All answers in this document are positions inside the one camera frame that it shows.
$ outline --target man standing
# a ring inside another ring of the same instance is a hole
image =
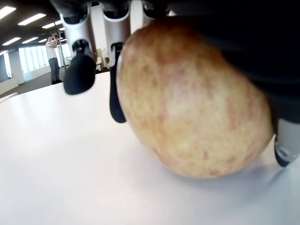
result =
[[[46,50],[51,68],[51,84],[61,83],[60,80],[60,67],[58,65],[57,57],[54,48],[57,48],[57,39],[52,35],[47,36]]]

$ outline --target floor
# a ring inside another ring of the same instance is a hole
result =
[[[62,67],[60,68],[60,79],[63,81],[65,77],[65,69]],[[18,95],[21,95],[23,93],[36,90],[39,88],[47,87],[51,85],[51,79],[50,79],[50,73],[39,76],[38,78],[35,78],[33,80],[27,81],[25,83],[20,84],[18,87],[13,88],[12,90],[9,90],[2,95],[0,95],[0,98],[3,98],[7,95],[18,93]]]

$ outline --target table surface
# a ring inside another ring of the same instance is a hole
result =
[[[191,180],[164,168],[109,113],[109,74],[0,104],[1,225],[298,225],[300,161],[272,143],[248,168]]]

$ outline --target white shirt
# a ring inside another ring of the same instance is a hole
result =
[[[47,41],[46,43],[46,50],[47,50],[47,56],[48,60],[52,58],[56,58],[55,50],[52,47],[49,47],[51,45],[51,42]]]

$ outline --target red speckled apple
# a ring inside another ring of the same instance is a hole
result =
[[[117,87],[138,139],[183,176],[235,173],[274,134],[266,97],[219,50],[177,23],[156,21],[130,37]]]

